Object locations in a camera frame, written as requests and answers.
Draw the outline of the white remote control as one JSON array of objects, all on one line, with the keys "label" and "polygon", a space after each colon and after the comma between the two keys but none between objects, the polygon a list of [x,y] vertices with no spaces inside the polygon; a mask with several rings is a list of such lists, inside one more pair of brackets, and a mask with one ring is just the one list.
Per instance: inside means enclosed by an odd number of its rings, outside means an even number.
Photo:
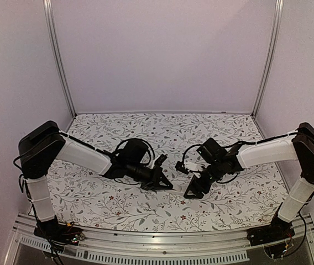
[{"label": "white remote control", "polygon": [[187,186],[184,186],[184,185],[173,185],[173,189],[171,190],[171,192],[184,194],[186,189],[187,189]]}]

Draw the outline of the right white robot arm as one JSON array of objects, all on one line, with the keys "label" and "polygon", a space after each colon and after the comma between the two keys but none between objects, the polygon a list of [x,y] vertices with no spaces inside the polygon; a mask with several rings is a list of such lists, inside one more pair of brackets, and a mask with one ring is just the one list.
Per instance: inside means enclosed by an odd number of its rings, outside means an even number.
[{"label": "right white robot arm", "polygon": [[184,197],[201,199],[213,183],[219,183],[227,174],[241,172],[253,166],[279,161],[298,161],[301,167],[300,179],[294,184],[289,195],[279,206],[272,224],[266,229],[266,236],[277,241],[287,232],[287,224],[292,222],[301,208],[314,195],[314,128],[309,123],[287,134],[257,142],[238,141],[229,146],[221,146],[213,138],[197,147],[198,154],[208,163],[202,170],[188,168],[180,163],[181,171],[193,173]]}]

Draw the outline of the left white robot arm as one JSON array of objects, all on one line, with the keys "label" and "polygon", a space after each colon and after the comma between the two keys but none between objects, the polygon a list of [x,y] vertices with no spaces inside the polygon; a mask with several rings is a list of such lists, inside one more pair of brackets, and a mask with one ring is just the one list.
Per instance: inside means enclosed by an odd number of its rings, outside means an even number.
[{"label": "left white robot arm", "polygon": [[128,176],[140,183],[143,190],[173,189],[161,167],[167,156],[156,157],[151,144],[139,138],[124,140],[113,152],[108,152],[62,132],[56,122],[49,120],[24,136],[18,151],[13,163],[22,172],[22,186],[41,222],[40,229],[51,240],[62,235],[61,225],[55,222],[46,177],[56,160],[73,163],[108,179]]}]

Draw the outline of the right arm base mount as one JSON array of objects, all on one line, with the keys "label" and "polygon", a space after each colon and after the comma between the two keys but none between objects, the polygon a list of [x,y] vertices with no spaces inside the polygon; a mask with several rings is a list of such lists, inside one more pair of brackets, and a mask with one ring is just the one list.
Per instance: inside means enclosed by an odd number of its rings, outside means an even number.
[{"label": "right arm base mount", "polygon": [[247,240],[251,246],[263,245],[284,240],[295,235],[292,222],[286,222],[278,217],[278,210],[269,225],[254,227],[247,230]]}]

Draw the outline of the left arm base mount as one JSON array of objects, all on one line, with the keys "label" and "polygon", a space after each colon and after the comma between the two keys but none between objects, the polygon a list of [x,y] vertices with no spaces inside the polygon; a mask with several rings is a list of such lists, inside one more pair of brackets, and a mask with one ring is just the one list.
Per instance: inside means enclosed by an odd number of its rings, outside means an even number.
[{"label": "left arm base mount", "polygon": [[80,241],[85,239],[83,230],[76,227],[74,221],[61,224],[56,215],[49,221],[40,221],[36,212],[34,212],[34,216],[36,219],[34,235],[37,237],[59,245],[78,245]]}]

